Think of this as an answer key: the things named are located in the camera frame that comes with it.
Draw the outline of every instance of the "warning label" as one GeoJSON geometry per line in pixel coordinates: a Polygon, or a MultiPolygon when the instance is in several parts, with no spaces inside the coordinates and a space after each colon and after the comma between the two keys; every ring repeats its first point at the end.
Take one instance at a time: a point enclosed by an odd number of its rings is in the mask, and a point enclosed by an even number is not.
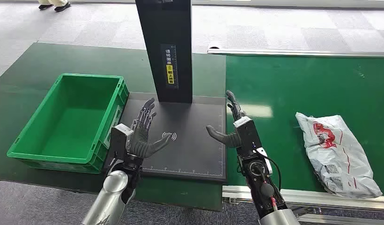
{"type": "Polygon", "coordinates": [[[178,89],[176,46],[162,44],[161,51],[165,72],[166,87],[171,89],[178,89]]]}
{"type": "Polygon", "coordinates": [[[174,84],[173,66],[166,65],[166,70],[167,70],[167,82],[169,84],[174,84]]]}

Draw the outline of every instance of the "green workbench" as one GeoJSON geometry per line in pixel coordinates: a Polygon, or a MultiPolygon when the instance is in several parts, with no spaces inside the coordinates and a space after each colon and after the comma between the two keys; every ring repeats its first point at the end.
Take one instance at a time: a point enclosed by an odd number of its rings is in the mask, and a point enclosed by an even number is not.
{"type": "MultiPolygon", "coordinates": [[[[341,115],[365,149],[384,193],[384,58],[220,56],[194,54],[193,94],[223,97],[232,90],[254,119],[268,155],[280,166],[282,188],[324,192],[305,155],[295,113],[341,115]]],[[[33,44],[0,78],[0,180],[97,193],[103,175],[28,168],[6,152],[61,73],[122,75],[130,91],[155,92],[143,50],[33,44]]],[[[227,130],[233,130],[227,112],[227,130]]],[[[236,152],[227,149],[228,184],[244,186],[236,152]]],[[[275,183],[277,173],[272,176],[275,183]]],[[[145,177],[137,199],[221,210],[222,185],[145,177]]]]}
{"type": "MultiPolygon", "coordinates": [[[[236,55],[226,61],[226,89],[254,120],[267,154],[281,169],[283,189],[324,192],[305,154],[295,118],[300,112],[341,115],[362,145],[384,194],[384,58],[236,55]]],[[[232,123],[228,116],[228,132],[232,123]]],[[[245,185],[234,169],[235,151],[228,150],[227,157],[229,184],[245,185]]],[[[276,170],[272,179],[278,183],[276,170]]]]}
{"type": "MultiPolygon", "coordinates": [[[[194,54],[193,94],[223,97],[225,56],[194,54]]],[[[0,77],[0,180],[98,193],[104,175],[38,170],[6,152],[62,73],[120,75],[129,91],[155,93],[148,55],[130,50],[34,43],[0,77]]],[[[146,177],[136,198],[208,210],[222,209],[222,185],[146,177]]]]}

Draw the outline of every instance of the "robotic hand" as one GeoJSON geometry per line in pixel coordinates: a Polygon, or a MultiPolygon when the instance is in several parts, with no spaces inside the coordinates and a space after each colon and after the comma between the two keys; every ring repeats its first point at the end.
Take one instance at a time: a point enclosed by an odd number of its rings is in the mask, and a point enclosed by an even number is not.
{"type": "Polygon", "coordinates": [[[209,135],[227,147],[236,148],[240,172],[251,189],[251,196],[260,217],[260,223],[262,225],[299,225],[280,194],[279,168],[262,147],[254,121],[246,116],[231,91],[227,90],[226,95],[231,102],[228,107],[232,111],[236,131],[225,135],[208,125],[206,129],[209,135]],[[279,189],[270,178],[272,167],[269,161],[272,161],[278,170],[279,189]]]}
{"type": "Polygon", "coordinates": [[[156,113],[155,99],[148,100],[132,128],[119,124],[111,129],[110,150],[114,159],[105,178],[103,188],[82,221],[82,225],[116,225],[125,206],[135,196],[140,179],[142,162],[155,152],[163,149],[170,141],[170,133],[155,143],[148,143],[148,132],[156,113]]]}

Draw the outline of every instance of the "red print on bag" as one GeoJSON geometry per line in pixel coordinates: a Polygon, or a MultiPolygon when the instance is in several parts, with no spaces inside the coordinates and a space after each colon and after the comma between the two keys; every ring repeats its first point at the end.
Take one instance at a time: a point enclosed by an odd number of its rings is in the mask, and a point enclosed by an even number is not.
{"type": "Polygon", "coordinates": [[[320,146],[325,149],[328,149],[330,147],[337,147],[333,143],[333,141],[335,140],[335,135],[332,133],[331,130],[324,128],[323,124],[314,122],[313,130],[315,131],[316,136],[318,136],[319,138],[320,146]]]}

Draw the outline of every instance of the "floor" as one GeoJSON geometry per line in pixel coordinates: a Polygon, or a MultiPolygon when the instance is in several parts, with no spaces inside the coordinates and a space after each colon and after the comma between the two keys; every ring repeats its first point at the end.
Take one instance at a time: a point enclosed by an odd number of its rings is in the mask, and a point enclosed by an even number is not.
{"type": "MultiPolygon", "coordinates": [[[[73,4],[61,13],[37,7],[0,2],[0,76],[34,42],[145,48],[133,4],[73,4]]],[[[205,53],[212,41],[224,48],[384,52],[384,11],[193,6],[193,52],[205,53]]],[[[0,225],[78,224],[94,198],[0,181],[0,225]]],[[[133,202],[124,223],[257,224],[257,214],[251,204],[227,204],[216,213],[133,202]]]]}
{"type": "MultiPolygon", "coordinates": [[[[61,13],[0,2],[0,75],[33,43],[145,49],[134,4],[73,4],[61,13]]],[[[192,7],[192,50],[384,52],[384,11],[192,7]]]]}

